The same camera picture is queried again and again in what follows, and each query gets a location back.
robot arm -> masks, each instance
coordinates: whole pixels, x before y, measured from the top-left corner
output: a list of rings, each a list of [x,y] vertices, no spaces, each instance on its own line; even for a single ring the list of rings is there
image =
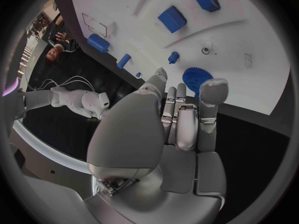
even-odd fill
[[[53,107],[68,106],[73,112],[91,118],[102,117],[109,110],[109,98],[106,93],[89,92],[85,90],[68,91],[64,87],[57,86],[51,90],[32,92],[18,92],[16,119],[23,118],[29,110],[47,105]]]

man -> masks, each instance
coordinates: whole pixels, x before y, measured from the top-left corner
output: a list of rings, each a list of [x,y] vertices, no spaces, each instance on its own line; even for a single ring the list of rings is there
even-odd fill
[[[61,15],[52,24],[49,43],[53,48],[46,54],[46,64],[53,64],[58,61],[59,55],[62,52],[74,52],[79,47],[79,44],[74,40],[69,29],[66,27]]]

white board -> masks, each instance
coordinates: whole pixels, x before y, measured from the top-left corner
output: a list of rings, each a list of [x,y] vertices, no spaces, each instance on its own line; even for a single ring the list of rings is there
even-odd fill
[[[285,49],[271,24],[249,0],[218,1],[221,9],[215,12],[202,10],[196,0],[73,3],[84,36],[97,33],[109,41],[109,53],[118,61],[128,53],[132,59],[124,69],[133,76],[141,72],[140,78],[147,80],[158,67],[164,67],[168,91],[182,82],[187,68],[203,68],[214,78],[228,80],[230,92],[225,103],[270,114],[289,76]],[[175,33],[157,18],[172,5],[187,20]],[[90,26],[83,14],[91,19]],[[201,52],[204,47],[210,50],[208,55]],[[180,58],[170,65],[168,57],[173,51]],[[187,95],[194,96],[194,92],[187,90]]]

